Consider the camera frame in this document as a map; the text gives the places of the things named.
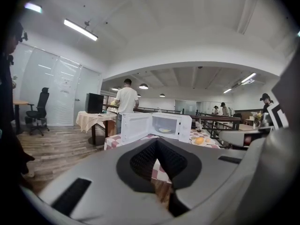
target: red and white checkered tablecloth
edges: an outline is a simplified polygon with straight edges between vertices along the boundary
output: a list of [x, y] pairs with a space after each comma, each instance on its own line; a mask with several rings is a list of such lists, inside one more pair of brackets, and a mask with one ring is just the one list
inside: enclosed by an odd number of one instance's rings
[[[201, 132], [197, 132], [196, 130], [192, 129], [191, 133], [190, 133], [190, 136], [203, 136], [203, 137], [208, 137], [209, 138], [209, 136], [204, 132], [204, 130], [202, 130]], [[153, 135], [153, 134], [149, 134], [148, 136], [145, 136], [145, 137], [141, 138], [140, 140], [146, 140], [146, 139], [156, 138], [156, 137], [158, 137], [158, 136]], [[219, 149], [220, 147], [217, 145], [218, 142], [215, 141], [215, 140], [213, 140], [213, 141], [215, 142], [215, 144], [213, 144], [213, 145], [206, 145], [205, 142], [204, 142], [203, 146]], [[105, 139], [104, 150], [114, 149], [114, 148], [117, 148], [117, 147], [120, 147], [120, 146], [122, 146], [122, 143], [121, 143], [121, 134], [110, 136], [110, 137], [107, 137]], [[168, 175], [165, 173], [165, 171], [161, 167], [161, 165], [160, 165], [160, 163], [159, 163], [158, 160], [156, 160], [156, 162], [155, 162], [155, 164], [153, 166], [152, 178], [153, 179], [157, 179], [157, 180], [161, 180], [161, 181], [166, 181], [168, 183], [171, 183]]]

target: wood plank flooring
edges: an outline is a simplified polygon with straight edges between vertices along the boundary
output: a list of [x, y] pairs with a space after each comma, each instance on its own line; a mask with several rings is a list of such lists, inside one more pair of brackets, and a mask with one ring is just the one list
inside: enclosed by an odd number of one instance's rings
[[[70, 169], [83, 158], [95, 152], [101, 152], [103, 146], [95, 147], [88, 143], [91, 130], [81, 132], [79, 126], [49, 127], [44, 136], [38, 132], [30, 136], [24, 131], [18, 135], [24, 151], [35, 160], [28, 162], [29, 174], [26, 180], [38, 194], [50, 181]], [[96, 126], [96, 135], [104, 136], [104, 130]], [[171, 185], [159, 180], [152, 180], [160, 202], [167, 208]]]

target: tablecloth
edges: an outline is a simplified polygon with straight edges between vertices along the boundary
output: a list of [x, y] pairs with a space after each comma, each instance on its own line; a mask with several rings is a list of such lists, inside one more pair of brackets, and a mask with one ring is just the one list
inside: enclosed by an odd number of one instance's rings
[[[193, 129], [191, 129], [190, 136], [209, 137], [204, 132], [204, 130], [202, 130], [201, 132], [197, 132], [196, 130], [193, 130]], [[149, 134], [148, 136], [145, 136], [145, 137], [141, 138], [140, 140], [146, 140], [146, 139], [151, 139], [151, 138], [156, 138], [156, 137], [158, 137], [158, 136], [153, 135], [153, 134]], [[216, 145], [217, 141], [214, 140], [214, 139], [212, 139], [212, 141], [214, 141], [215, 144], [213, 144], [213, 145], [206, 145], [205, 142], [204, 142], [203, 145], [205, 147], [219, 149], [220, 147], [218, 145]], [[117, 147], [120, 147], [120, 146], [122, 146], [122, 143], [121, 143], [121, 134], [110, 136], [110, 137], [107, 137], [105, 139], [104, 150], [114, 149], [114, 148], [117, 148]], [[165, 173], [165, 171], [161, 167], [161, 165], [160, 165], [160, 163], [159, 163], [158, 160], [156, 160], [156, 162], [155, 162], [155, 164], [153, 166], [152, 178], [153, 179], [157, 179], [157, 180], [161, 180], [161, 181], [166, 181], [167, 183], [171, 183], [168, 175]]]
[[93, 125], [103, 121], [113, 120], [117, 115], [114, 113], [87, 113], [80, 111], [77, 115], [76, 123], [80, 126], [81, 131], [87, 132]]

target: black office chair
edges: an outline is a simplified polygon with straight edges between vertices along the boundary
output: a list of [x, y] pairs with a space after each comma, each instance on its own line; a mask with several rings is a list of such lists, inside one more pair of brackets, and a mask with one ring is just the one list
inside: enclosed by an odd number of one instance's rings
[[32, 135], [32, 132], [34, 130], [40, 131], [40, 133], [42, 134], [42, 136], [44, 136], [44, 134], [42, 132], [42, 129], [47, 129], [48, 131], [50, 131], [49, 128], [47, 127], [47, 118], [46, 118], [46, 115], [47, 115], [47, 112], [46, 112], [46, 103], [47, 103], [48, 98], [49, 98], [48, 89], [49, 88], [43, 88], [42, 89], [42, 92], [39, 95], [39, 100], [38, 100], [38, 104], [37, 104], [37, 111], [34, 111], [32, 109], [32, 107], [34, 106], [34, 104], [28, 104], [28, 105], [31, 106], [31, 111], [27, 111], [26, 112], [27, 116], [29, 118], [33, 119], [34, 121], [35, 120], [40, 120], [41, 123], [42, 123], [42, 125], [39, 125], [38, 121], [37, 121], [37, 125], [36, 126], [31, 126], [30, 127], [29, 135]]

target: microwave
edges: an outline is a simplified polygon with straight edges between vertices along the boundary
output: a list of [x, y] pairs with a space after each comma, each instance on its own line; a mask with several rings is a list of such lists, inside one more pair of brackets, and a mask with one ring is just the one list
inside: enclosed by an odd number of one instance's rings
[[192, 118], [162, 112], [126, 113], [122, 115], [121, 142], [135, 142], [148, 134], [167, 137], [188, 143]]

